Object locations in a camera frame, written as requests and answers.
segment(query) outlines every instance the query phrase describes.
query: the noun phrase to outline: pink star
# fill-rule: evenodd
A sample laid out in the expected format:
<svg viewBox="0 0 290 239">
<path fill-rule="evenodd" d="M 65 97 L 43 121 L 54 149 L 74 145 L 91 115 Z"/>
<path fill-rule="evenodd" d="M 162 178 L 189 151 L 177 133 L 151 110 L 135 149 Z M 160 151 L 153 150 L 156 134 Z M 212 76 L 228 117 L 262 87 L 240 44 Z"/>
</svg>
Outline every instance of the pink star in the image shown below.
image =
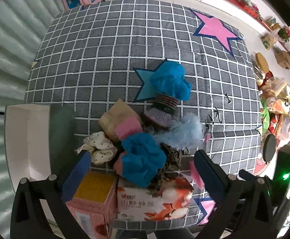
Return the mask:
<svg viewBox="0 0 290 239">
<path fill-rule="evenodd" d="M 235 34 L 233 34 L 230 30 L 223 26 L 222 22 L 215 17 L 209 18 L 201 13 L 193 11 L 193 13 L 204 23 L 202 28 L 197 34 L 207 35 L 210 37 L 215 37 L 218 41 L 224 46 L 230 53 L 231 46 L 228 38 L 232 39 L 240 39 Z"/>
</svg>

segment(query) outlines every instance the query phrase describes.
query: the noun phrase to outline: green led light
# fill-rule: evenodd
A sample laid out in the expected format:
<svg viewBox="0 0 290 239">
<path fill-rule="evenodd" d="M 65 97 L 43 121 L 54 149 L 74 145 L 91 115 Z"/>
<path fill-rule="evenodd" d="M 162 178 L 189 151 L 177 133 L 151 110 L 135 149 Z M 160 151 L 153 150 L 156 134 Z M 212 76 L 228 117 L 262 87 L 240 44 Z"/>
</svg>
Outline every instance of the green led light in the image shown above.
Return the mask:
<svg viewBox="0 0 290 239">
<path fill-rule="evenodd" d="M 285 181 L 287 178 L 289 178 L 289 176 L 290 176 L 290 173 L 284 174 L 283 175 L 283 180 Z"/>
</svg>

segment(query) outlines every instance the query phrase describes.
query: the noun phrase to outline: knitted hat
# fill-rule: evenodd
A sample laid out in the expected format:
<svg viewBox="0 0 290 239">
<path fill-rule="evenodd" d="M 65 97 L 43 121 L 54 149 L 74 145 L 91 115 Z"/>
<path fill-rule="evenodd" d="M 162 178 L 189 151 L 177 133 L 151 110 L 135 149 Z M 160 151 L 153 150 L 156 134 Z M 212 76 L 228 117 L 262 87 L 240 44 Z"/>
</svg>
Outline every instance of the knitted hat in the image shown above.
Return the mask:
<svg viewBox="0 0 290 239">
<path fill-rule="evenodd" d="M 158 94 L 153 107 L 149 111 L 144 112 L 144 116 L 158 128 L 168 130 L 178 102 L 179 100 L 174 97 Z"/>
</svg>

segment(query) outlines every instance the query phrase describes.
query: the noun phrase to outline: brown paper bag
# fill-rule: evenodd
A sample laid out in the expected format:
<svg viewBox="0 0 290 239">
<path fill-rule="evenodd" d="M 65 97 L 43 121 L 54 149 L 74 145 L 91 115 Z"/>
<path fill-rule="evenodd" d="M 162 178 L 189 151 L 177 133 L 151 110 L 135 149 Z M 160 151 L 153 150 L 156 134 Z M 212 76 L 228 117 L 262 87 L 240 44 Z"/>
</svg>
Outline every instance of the brown paper bag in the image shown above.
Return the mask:
<svg viewBox="0 0 290 239">
<path fill-rule="evenodd" d="M 140 116 L 124 101 L 118 99 L 110 110 L 102 115 L 98 123 L 110 140 L 118 142 L 119 138 L 115 134 L 114 129 L 128 117 L 137 117 L 138 121 L 142 124 Z"/>
</svg>

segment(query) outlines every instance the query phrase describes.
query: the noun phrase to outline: floor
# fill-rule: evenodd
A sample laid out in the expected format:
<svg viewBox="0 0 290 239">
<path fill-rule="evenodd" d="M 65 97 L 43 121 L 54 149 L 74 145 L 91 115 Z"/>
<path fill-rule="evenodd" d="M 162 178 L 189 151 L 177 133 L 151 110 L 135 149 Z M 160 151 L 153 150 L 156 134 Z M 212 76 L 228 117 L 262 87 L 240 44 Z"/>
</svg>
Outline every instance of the floor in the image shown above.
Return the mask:
<svg viewBox="0 0 290 239">
<path fill-rule="evenodd" d="M 272 50 L 268 51 L 263 46 L 262 41 L 260 39 L 260 34 L 256 32 L 254 29 L 252 29 L 250 26 L 242 22 L 241 20 L 235 17 L 232 17 L 231 15 L 223 11 L 220 11 L 219 9 L 216 9 L 212 6 L 209 6 L 207 4 L 201 3 L 196 0 L 159 0 L 159 1 L 175 3 L 175 4 L 187 6 L 193 9 L 197 9 L 200 11 L 204 11 L 238 28 L 245 37 L 245 42 L 249 50 L 249 53 L 251 54 L 253 52 L 255 53 L 261 52 L 266 58 L 270 67 L 270 71 L 272 71 L 273 75 L 276 77 L 285 78 L 288 84 L 290 84 L 290 70 L 281 68 L 277 64 L 273 51 Z M 268 166 L 268 168 L 265 170 L 265 172 L 261 176 L 268 175 L 269 177 L 273 177 L 274 170 L 275 170 L 275 161 L 276 161 L 276 157 L 274 157 L 272 163 Z M 115 233 L 116 231 L 113 231 L 112 238 L 115 238 Z M 156 237 L 154 234 L 150 234 L 148 235 L 148 238 L 155 239 Z"/>
</svg>

